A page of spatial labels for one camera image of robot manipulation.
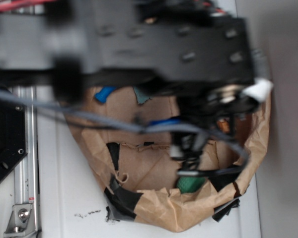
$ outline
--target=metal bracket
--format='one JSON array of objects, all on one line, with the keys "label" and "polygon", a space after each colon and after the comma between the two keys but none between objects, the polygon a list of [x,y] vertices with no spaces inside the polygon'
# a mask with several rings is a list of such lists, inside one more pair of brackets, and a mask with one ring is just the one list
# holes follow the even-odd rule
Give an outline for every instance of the metal bracket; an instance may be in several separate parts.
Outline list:
[{"label": "metal bracket", "polygon": [[14,205],[4,238],[29,237],[36,233],[35,215],[32,204]]}]

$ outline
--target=red wire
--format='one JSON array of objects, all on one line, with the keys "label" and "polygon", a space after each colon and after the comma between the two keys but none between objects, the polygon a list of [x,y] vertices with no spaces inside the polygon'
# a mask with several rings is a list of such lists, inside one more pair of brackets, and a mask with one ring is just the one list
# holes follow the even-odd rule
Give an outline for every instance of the red wire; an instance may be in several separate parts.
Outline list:
[{"label": "red wire", "polygon": [[0,3],[0,12],[11,11],[21,7],[33,6],[37,4],[43,4],[49,1],[56,0],[17,0],[9,3]]},{"label": "red wire", "polygon": [[220,12],[220,13],[226,13],[226,11],[223,11],[222,9],[220,9],[220,8],[217,8],[217,10],[216,10],[217,12]]},{"label": "red wire", "polygon": [[212,6],[212,4],[210,4],[209,2],[204,2],[203,5],[204,6]]}]

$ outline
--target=wire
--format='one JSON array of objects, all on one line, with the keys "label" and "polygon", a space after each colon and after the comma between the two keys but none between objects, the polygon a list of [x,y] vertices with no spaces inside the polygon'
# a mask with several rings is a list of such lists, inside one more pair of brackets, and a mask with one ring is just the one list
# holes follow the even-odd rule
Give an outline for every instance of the wire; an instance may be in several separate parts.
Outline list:
[{"label": "wire", "polygon": [[186,171],[186,170],[178,170],[179,176],[187,176],[187,177],[217,177],[221,175],[228,175],[228,174],[237,174],[240,173],[248,164],[249,155],[248,153],[240,147],[240,145],[233,141],[232,138],[219,130],[208,130],[210,135],[215,136],[218,140],[225,142],[229,148],[235,151],[239,156],[241,156],[244,161],[241,166],[234,167],[234,168],[227,168],[221,170],[209,170],[209,171],[201,171],[201,170],[194,170],[194,171]]},{"label": "wire", "polygon": [[226,14],[226,11],[222,10],[219,7],[217,7],[216,12]]},{"label": "wire", "polygon": [[173,125],[180,123],[180,119],[176,118],[169,118],[169,119],[163,119],[163,120],[152,120],[150,122],[150,125]]},{"label": "wire", "polygon": [[74,122],[74,121],[71,121],[70,119],[64,119],[62,117],[57,117],[57,115],[46,114],[43,111],[40,111],[39,113],[40,113],[40,115],[43,115],[47,118],[53,119],[55,121],[58,121],[58,122],[61,122],[61,123],[67,124],[67,125],[75,126],[78,128],[84,128],[84,129],[86,128],[86,129],[92,129],[92,130],[117,130],[110,126],[86,125],[83,123]]},{"label": "wire", "polygon": [[[241,172],[248,163],[247,152],[242,147],[240,147],[240,145],[237,142],[233,141],[230,136],[222,133],[219,130],[204,130],[195,125],[192,125],[189,123],[183,123],[183,122],[180,122],[177,124],[157,124],[157,125],[150,125],[145,127],[137,124],[130,124],[130,123],[118,121],[116,119],[105,117],[98,114],[73,110],[72,108],[62,108],[60,106],[56,106],[51,103],[44,103],[36,100],[18,98],[2,90],[0,90],[0,101],[13,103],[17,105],[23,104],[26,106],[34,106],[38,108],[53,110],[56,112],[61,112],[74,117],[107,125],[107,127],[100,127],[100,129],[105,129],[105,128],[119,129],[119,130],[125,130],[133,133],[161,133],[161,132],[207,133],[209,135],[215,136],[219,140],[224,141],[233,151],[235,151],[239,156],[244,158],[243,164],[239,167],[222,169],[222,170],[212,170],[212,171],[179,170],[178,175],[180,176],[215,177],[215,176],[226,175],[226,174],[236,174]],[[83,126],[81,124],[76,124],[75,122],[70,122],[70,123],[73,125]]]},{"label": "wire", "polygon": [[78,118],[90,120],[93,122],[105,124],[109,127],[115,128],[115,129],[126,130],[126,131],[130,131],[130,132],[134,132],[134,133],[141,133],[144,130],[144,127],[141,125],[122,122],[122,121],[119,121],[119,120],[116,120],[113,118],[109,118],[109,117],[94,114],[94,113],[77,111],[72,108],[64,108],[64,107],[54,105],[52,103],[44,103],[44,102],[39,102],[36,100],[30,100],[30,99],[25,99],[25,98],[17,98],[15,96],[13,96],[12,94],[2,91],[2,90],[0,90],[0,101],[13,103],[13,104],[24,104],[29,107],[35,106],[37,108],[45,108],[48,110],[64,113],[64,114],[71,115],[74,117],[78,117]]},{"label": "wire", "polygon": [[0,12],[11,11],[21,7],[28,7],[52,1],[57,0],[16,0],[9,3],[1,3],[2,1],[0,1]]}]

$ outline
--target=gray wall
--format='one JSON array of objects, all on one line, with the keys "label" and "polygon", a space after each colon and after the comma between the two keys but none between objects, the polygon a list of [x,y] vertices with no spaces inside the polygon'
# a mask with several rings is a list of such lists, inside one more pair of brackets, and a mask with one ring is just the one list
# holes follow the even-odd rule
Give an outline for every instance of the gray wall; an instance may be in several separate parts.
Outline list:
[{"label": "gray wall", "polygon": [[269,151],[257,173],[263,238],[298,238],[298,0],[236,0],[250,40],[269,57]]}]

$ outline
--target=gray cable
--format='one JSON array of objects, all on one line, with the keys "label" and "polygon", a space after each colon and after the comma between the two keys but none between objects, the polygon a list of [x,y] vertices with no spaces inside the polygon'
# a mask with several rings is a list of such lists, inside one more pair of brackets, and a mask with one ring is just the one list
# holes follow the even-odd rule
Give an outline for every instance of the gray cable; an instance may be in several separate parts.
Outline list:
[{"label": "gray cable", "polygon": [[97,115],[89,112],[81,112],[81,111],[73,110],[71,108],[62,108],[60,106],[56,106],[51,103],[44,103],[44,102],[39,102],[36,100],[30,100],[25,98],[18,98],[2,90],[0,90],[0,101],[13,103],[13,104],[24,104],[26,106],[35,106],[38,108],[45,108],[48,110],[53,110],[53,111],[64,113],[74,117],[79,117],[93,122],[98,122],[116,129],[126,130],[134,133],[140,133],[145,129],[143,126],[140,126],[140,125],[125,123],[102,115]]},{"label": "gray cable", "polygon": [[18,98],[2,90],[0,90],[0,101],[13,103],[17,105],[23,104],[26,106],[34,106],[38,108],[53,110],[53,111],[61,112],[74,117],[79,117],[82,119],[99,122],[111,128],[126,130],[134,133],[161,133],[161,132],[172,132],[172,131],[188,132],[188,133],[205,133],[205,134],[213,135],[217,139],[224,141],[233,151],[235,151],[241,157],[244,158],[244,163],[239,168],[228,168],[228,169],[215,170],[215,171],[191,171],[191,172],[178,171],[179,175],[181,175],[181,173],[184,173],[182,174],[182,176],[213,177],[213,176],[219,176],[224,174],[232,174],[243,170],[248,162],[247,152],[242,147],[240,147],[238,143],[233,142],[230,136],[218,130],[203,130],[202,128],[199,128],[195,125],[188,124],[188,123],[178,123],[178,124],[171,124],[171,125],[162,124],[162,125],[153,125],[153,126],[144,127],[141,125],[125,123],[125,122],[118,121],[113,118],[105,117],[98,114],[77,111],[71,108],[62,108],[60,106],[56,106],[51,103],[44,103],[44,102],[39,102],[36,100],[30,100],[25,98]]}]

